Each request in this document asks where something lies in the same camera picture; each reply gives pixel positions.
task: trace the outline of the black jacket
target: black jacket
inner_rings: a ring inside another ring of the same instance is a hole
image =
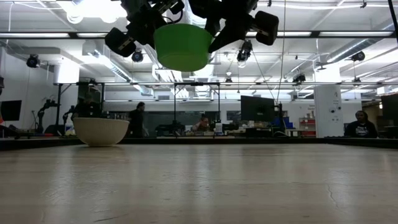
[[[360,124],[358,121],[350,123],[345,132],[344,136],[353,138],[377,138],[377,130],[374,124],[370,121]]]
[[[142,137],[142,124],[144,122],[144,113],[139,110],[133,110],[129,113],[130,130],[136,137]]]

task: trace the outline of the person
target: person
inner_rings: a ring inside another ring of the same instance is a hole
[[[145,103],[139,102],[137,108],[129,113],[129,129],[132,131],[133,138],[144,137],[144,111]]]
[[[93,102],[91,93],[86,93],[85,98],[75,106],[75,110],[72,114],[72,120],[74,118],[96,118],[101,115],[101,108],[99,104]]]
[[[209,119],[202,114],[199,123],[192,126],[192,131],[209,131]]]
[[[347,126],[344,136],[353,138],[377,138],[376,127],[368,120],[368,114],[365,111],[357,111],[355,117],[357,121]]]

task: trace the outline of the woman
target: woman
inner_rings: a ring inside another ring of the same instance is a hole
[[[377,138],[377,130],[374,124],[368,121],[368,114],[364,111],[357,111],[355,113],[357,121],[350,123],[346,131],[345,136],[352,138]]]

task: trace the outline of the column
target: column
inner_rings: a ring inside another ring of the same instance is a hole
[[[324,66],[314,73],[316,82],[341,82],[337,64]],[[344,135],[340,85],[319,85],[314,88],[317,138]]]
[[[60,116],[58,118],[59,124],[63,124],[62,116],[68,112],[71,105],[76,106],[78,101],[78,89],[76,85],[68,87],[67,83],[76,83],[79,81],[80,68],[75,62],[66,62],[61,65],[54,66],[54,82],[55,83],[65,83],[62,86],[62,91],[65,90],[61,95],[61,106],[60,106]],[[67,124],[72,123],[71,114],[68,115]]]

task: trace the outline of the cable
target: cable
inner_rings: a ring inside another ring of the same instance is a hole
[[[27,108],[27,95],[29,94],[29,83],[30,83],[30,71],[32,70],[32,68],[29,68],[29,76],[27,78],[27,88],[26,88],[26,95],[25,95],[25,108]],[[25,124],[25,114],[24,117],[22,119],[22,127],[24,127]]]
[[[395,29],[394,32],[396,33],[396,39],[398,43],[398,22],[397,22],[396,13],[394,12],[394,5],[392,4],[392,0],[387,0],[387,1],[388,1],[388,6],[390,8],[392,22],[394,23],[394,29]]]
[[[10,32],[10,30],[11,30],[11,12],[12,12],[13,6],[14,6],[14,3],[11,3],[10,10],[8,11],[8,32]]]
[[[182,16],[183,16],[183,12],[180,11],[180,17],[176,21],[172,20],[170,17],[167,17],[167,16],[163,16],[163,18],[170,20],[170,22],[168,22],[167,24],[176,24],[182,20]]]
[[[162,16],[162,17],[165,19],[168,19],[170,22],[174,22],[174,20],[172,20],[172,18],[170,18],[170,17],[167,17],[167,16]]]
[[[256,57],[256,54],[254,53],[254,50],[252,49],[251,51],[253,52],[254,59],[256,59],[257,66],[259,67],[259,70],[260,70],[261,76],[262,76],[262,78],[264,79],[264,82],[266,83],[266,85],[267,85],[267,88],[268,88],[269,92],[271,93],[272,99],[274,99],[275,103],[276,103],[276,104],[278,104],[278,102],[275,100],[275,97],[274,97],[274,95],[272,94],[271,88],[269,88],[269,85],[268,85],[268,83],[267,83],[267,80],[266,80],[266,78],[264,77],[264,74],[262,73],[262,70],[261,70],[260,64],[259,64],[259,62],[257,61],[257,57]]]
[[[240,82],[240,79],[239,79],[239,63],[236,62],[236,64],[238,65],[238,93],[241,93],[241,91],[239,90],[239,82]]]
[[[278,86],[278,95],[276,97],[276,104],[278,104],[279,101],[279,93],[280,93],[280,84],[282,83],[282,78],[284,76],[284,55],[285,55],[285,31],[286,31],[286,0],[285,0],[285,7],[284,7],[284,37],[282,39],[282,58],[281,58],[281,63],[280,63],[280,80],[279,80],[279,86]]]
[[[45,7],[35,7],[35,6],[30,6],[28,4],[24,4],[21,2],[15,2],[15,4],[21,5],[21,6],[26,6],[26,7],[31,7],[32,9],[45,9],[45,10],[63,10],[63,8],[45,8]]]

